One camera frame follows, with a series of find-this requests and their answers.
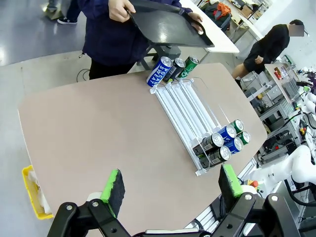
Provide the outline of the person's left hand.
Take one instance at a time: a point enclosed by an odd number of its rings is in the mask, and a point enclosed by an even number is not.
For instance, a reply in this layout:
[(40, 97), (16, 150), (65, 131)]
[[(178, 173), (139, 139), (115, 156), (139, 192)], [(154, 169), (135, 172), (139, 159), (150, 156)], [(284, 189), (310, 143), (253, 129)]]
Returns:
[[(202, 23), (202, 17), (197, 14), (197, 13), (194, 13), (194, 12), (189, 12), (188, 15), (194, 20), (194, 21), (197, 21), (199, 23)], [(192, 23), (192, 26), (197, 30), (197, 32), (199, 34), (202, 34), (203, 33), (203, 29), (199, 26), (199, 24), (196, 24), (196, 23)]]

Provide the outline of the person's right hand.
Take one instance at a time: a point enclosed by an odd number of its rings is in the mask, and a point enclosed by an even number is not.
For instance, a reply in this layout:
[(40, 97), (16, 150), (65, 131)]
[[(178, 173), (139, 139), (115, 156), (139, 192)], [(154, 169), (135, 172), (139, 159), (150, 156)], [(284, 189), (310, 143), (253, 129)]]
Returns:
[(133, 4), (128, 0), (109, 0), (109, 17), (118, 22), (126, 22), (129, 20), (129, 13), (135, 13)]

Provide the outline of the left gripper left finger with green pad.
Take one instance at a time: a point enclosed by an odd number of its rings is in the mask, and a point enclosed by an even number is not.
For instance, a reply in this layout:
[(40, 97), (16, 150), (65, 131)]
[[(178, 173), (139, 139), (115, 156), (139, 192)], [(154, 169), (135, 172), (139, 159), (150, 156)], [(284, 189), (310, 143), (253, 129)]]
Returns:
[(125, 194), (121, 171), (112, 170), (99, 197), (90, 197), (77, 206), (64, 202), (54, 217), (49, 237), (85, 237), (90, 230), (99, 230), (104, 237), (129, 237), (117, 219)]

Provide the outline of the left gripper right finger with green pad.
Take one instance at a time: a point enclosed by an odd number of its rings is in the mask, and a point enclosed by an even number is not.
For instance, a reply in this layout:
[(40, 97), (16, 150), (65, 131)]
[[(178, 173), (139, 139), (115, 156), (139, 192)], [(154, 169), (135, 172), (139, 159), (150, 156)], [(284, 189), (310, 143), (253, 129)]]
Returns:
[(266, 198), (244, 192), (230, 164), (220, 168), (218, 184), (227, 210), (213, 232), (214, 237), (239, 237), (248, 223), (254, 223), (264, 237), (299, 237), (285, 198), (271, 193)]

